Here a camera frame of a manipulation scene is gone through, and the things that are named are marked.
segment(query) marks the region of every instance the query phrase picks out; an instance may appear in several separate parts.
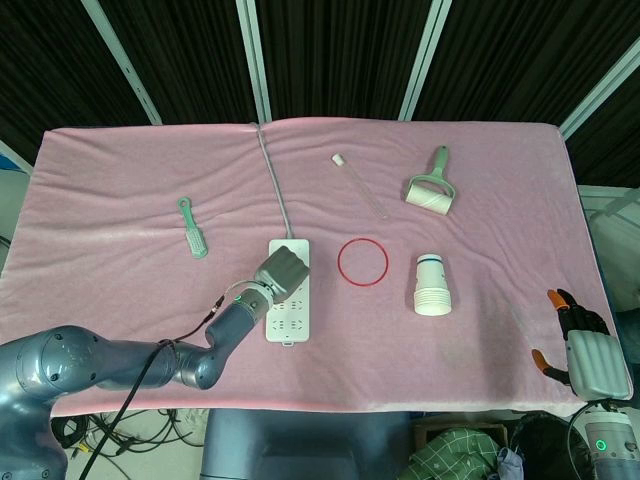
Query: pink blanket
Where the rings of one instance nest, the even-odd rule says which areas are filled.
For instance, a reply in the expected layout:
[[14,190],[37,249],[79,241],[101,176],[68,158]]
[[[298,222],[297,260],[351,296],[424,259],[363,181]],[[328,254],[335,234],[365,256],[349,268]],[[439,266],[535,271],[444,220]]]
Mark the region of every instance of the pink blanket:
[[[294,232],[311,242],[310,341],[268,343],[262,323],[212,390],[170,384],[140,391],[134,407],[576,410],[579,400],[531,359],[538,347],[566,365],[547,289],[573,292],[613,324],[556,128],[304,118],[263,129]],[[402,201],[439,145],[450,147],[446,174],[458,189],[447,217]],[[347,183],[330,160],[336,152],[389,221]],[[184,195],[209,244],[201,260],[184,238],[176,207]],[[389,272],[373,287],[349,285],[336,267],[340,247],[357,236],[389,253]],[[47,132],[0,281],[0,342],[61,324],[112,339],[175,337],[283,237],[252,125]],[[445,259],[447,316],[413,312],[423,253]],[[356,261],[364,268],[377,255],[363,249]],[[117,409],[125,396],[93,388],[62,399],[55,413]]]

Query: green comb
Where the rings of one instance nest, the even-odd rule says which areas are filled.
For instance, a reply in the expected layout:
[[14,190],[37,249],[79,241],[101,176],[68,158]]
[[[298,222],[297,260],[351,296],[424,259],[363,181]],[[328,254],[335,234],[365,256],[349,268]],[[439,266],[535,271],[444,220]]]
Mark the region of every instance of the green comb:
[[191,200],[189,197],[182,197],[178,200],[178,208],[182,212],[184,217],[184,223],[187,226],[187,242],[189,242],[189,248],[191,249],[191,255],[193,258],[202,258],[207,255],[207,244],[204,241],[204,235],[202,231],[196,225],[191,214]]

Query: blue stripe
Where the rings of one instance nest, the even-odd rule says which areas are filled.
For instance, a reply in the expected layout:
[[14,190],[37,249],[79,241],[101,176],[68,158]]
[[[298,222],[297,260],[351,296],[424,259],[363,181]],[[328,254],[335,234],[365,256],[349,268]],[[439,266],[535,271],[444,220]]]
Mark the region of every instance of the blue stripe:
[[423,258],[422,260],[420,260],[417,265],[420,265],[422,262],[440,262],[442,263],[442,260],[438,260],[437,258]]

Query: gray robot arm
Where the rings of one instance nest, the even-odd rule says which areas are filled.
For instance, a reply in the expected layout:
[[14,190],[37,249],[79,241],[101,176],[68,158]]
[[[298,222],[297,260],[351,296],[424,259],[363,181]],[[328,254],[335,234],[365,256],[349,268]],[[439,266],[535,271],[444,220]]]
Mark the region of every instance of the gray robot arm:
[[[141,388],[170,381],[211,388],[229,355],[274,301],[288,298],[308,268],[286,247],[274,252],[206,329],[209,348],[177,342],[160,350]],[[110,341],[62,326],[0,345],[0,478],[63,480],[67,458],[51,432],[56,400],[92,386],[129,389],[157,343]]]

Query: red ring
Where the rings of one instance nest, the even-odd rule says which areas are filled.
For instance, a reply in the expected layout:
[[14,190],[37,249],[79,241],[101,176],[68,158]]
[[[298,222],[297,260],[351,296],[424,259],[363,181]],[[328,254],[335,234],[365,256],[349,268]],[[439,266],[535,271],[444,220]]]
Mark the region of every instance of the red ring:
[[[380,275],[380,277],[378,277],[373,282],[369,282],[369,283],[356,282],[354,280],[351,280],[349,277],[347,277],[347,274],[344,273],[344,270],[342,270],[342,264],[340,263],[340,260],[342,259],[342,253],[344,252],[345,248],[347,248],[349,245],[351,245],[352,243],[355,243],[355,242],[373,243],[376,247],[378,247],[380,249],[380,251],[384,255],[384,272],[382,272],[382,275]],[[372,240],[372,239],[366,238],[366,237],[354,238],[354,239],[349,240],[347,243],[345,243],[342,246],[342,248],[340,249],[340,252],[338,253],[338,271],[340,272],[340,275],[342,275],[342,278],[344,278],[351,285],[355,285],[356,287],[371,287],[371,286],[375,285],[376,283],[380,283],[380,281],[385,277],[385,275],[389,271],[389,255],[387,255],[387,251],[384,249],[384,247],[382,245],[380,245],[378,242],[376,242],[375,240]]]

